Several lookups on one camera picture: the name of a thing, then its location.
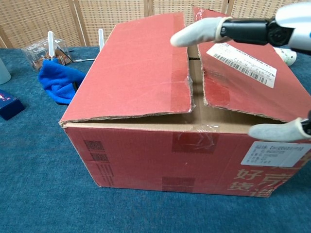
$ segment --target white label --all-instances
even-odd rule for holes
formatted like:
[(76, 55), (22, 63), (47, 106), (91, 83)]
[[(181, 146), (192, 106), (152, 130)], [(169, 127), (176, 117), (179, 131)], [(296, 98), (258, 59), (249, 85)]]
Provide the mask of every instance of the white label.
[(241, 164), (292, 167), (310, 149), (311, 144), (254, 142)]
[(206, 53), (258, 82), (274, 87), (276, 69), (245, 52), (222, 43), (213, 45)]

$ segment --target blue carpet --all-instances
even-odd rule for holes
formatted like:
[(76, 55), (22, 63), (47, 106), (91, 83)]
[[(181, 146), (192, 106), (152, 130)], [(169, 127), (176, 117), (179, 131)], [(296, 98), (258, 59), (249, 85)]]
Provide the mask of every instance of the blue carpet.
[[(73, 49), (76, 59), (99, 51)], [(0, 119), (0, 233), (310, 232), (311, 163), (268, 199), (98, 188), (58, 125), (66, 106), (43, 91), (20, 50), (0, 49), (0, 57), (12, 74), (0, 89), (26, 106)], [(309, 93), (310, 64), (299, 54), (292, 66)]]

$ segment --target small box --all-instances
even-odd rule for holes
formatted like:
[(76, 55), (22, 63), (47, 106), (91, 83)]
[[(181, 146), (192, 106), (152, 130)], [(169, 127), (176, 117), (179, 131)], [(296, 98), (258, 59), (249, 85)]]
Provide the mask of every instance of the small box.
[[(310, 95), (272, 46), (228, 42), (274, 67), (273, 84), (208, 54), (213, 43), (188, 60), (197, 47), (170, 45), (183, 27), (182, 13), (118, 24), (61, 126), (100, 187), (270, 196), (311, 158), (310, 141), (262, 142), (247, 132), (307, 116)], [(295, 161), (280, 162), (291, 152)]]
[(17, 98), (0, 90), (0, 116), (3, 119), (9, 120), (24, 109), (25, 107)]
[[(55, 55), (56, 58), (58, 58), (59, 63), (63, 65), (71, 63), (70, 55), (65, 40), (57, 38), (54, 41), (56, 46)], [(43, 60), (51, 59), (49, 56), (48, 48), (49, 48), (48, 39), (45, 38), (23, 48), (22, 51), (26, 55), (26, 58), (31, 64), (31, 66), (36, 71), (39, 71), (42, 67)]]

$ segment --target white cup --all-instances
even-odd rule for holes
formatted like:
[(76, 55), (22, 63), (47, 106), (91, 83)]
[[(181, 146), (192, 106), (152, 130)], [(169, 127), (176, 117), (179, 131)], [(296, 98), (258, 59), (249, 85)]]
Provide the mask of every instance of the white cup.
[(296, 52), (290, 49), (280, 49), (280, 48), (274, 48), (274, 50), (282, 58), (283, 62), (285, 62), (286, 65), (291, 66), (296, 61), (297, 58)]
[(0, 58), (0, 85), (6, 83), (11, 79), (11, 74), (5, 67), (3, 61)]

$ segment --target woven panel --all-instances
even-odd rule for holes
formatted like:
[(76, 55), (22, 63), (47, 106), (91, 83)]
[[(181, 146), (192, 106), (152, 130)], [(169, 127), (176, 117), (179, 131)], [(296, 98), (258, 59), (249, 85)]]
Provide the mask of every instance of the woven panel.
[(105, 39), (118, 23), (144, 17), (144, 0), (79, 0), (90, 45), (98, 46), (98, 29)]
[(192, 7), (198, 6), (214, 11), (221, 12), (224, 0), (154, 0), (154, 14), (162, 14), (169, 12), (184, 12), (185, 23), (189, 25), (193, 23)]
[(236, 18), (271, 18), (278, 8), (302, 1), (306, 0), (234, 0), (231, 15)]
[(53, 31), (68, 46), (80, 46), (68, 1), (0, 0), (0, 25), (14, 48), (22, 48)]

